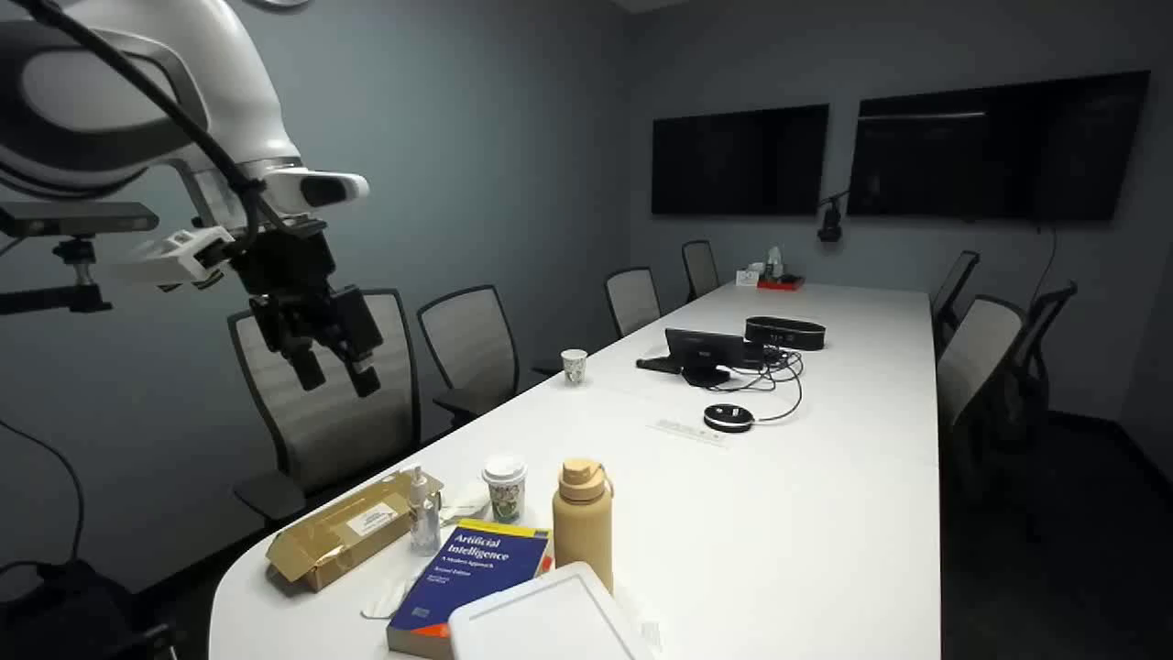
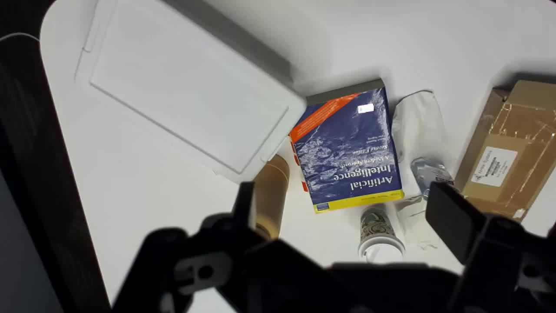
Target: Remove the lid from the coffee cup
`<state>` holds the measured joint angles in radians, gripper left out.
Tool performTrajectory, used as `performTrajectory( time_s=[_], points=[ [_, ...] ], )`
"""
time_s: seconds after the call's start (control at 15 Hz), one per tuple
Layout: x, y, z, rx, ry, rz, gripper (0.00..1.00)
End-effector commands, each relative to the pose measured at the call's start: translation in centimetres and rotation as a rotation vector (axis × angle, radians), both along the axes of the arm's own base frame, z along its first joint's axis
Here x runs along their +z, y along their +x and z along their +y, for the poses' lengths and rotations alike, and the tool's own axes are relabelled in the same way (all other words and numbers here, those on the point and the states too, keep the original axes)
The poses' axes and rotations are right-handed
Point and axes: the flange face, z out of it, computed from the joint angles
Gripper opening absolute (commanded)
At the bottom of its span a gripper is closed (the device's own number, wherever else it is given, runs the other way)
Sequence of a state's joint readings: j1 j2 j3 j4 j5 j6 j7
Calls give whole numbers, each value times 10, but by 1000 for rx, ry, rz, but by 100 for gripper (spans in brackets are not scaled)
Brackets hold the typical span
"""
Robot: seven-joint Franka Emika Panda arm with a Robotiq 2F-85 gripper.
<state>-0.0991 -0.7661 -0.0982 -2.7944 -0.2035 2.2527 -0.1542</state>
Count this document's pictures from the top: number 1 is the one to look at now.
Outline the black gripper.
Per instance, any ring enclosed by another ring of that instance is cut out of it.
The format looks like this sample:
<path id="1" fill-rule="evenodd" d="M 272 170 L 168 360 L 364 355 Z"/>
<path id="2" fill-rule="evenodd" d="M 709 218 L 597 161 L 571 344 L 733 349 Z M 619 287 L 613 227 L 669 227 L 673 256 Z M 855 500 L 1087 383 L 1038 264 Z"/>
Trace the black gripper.
<path id="1" fill-rule="evenodd" d="M 260 232 L 232 256 L 249 293 L 249 306 L 272 350 L 282 350 L 299 388 L 324 382 L 310 344 L 339 355 L 357 397 L 381 388 L 370 350 L 381 344 L 377 324 L 354 287 L 337 288 L 334 254 L 320 222 Z"/>

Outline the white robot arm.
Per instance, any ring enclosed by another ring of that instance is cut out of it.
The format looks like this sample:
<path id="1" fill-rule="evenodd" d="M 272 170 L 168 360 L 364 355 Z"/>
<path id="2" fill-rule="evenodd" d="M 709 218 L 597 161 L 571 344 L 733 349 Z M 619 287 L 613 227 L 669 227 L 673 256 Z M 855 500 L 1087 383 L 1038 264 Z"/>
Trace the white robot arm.
<path id="1" fill-rule="evenodd" d="M 234 275 L 265 344 L 298 382 L 337 355 L 373 391 L 381 333 L 354 288 L 331 281 L 324 204 L 354 171 L 310 170 L 249 28 L 226 0 L 10 0 L 0 23 L 0 209 L 7 238 L 48 238 L 87 269 L 92 240 L 139 232 L 120 269 L 157 288 Z"/>

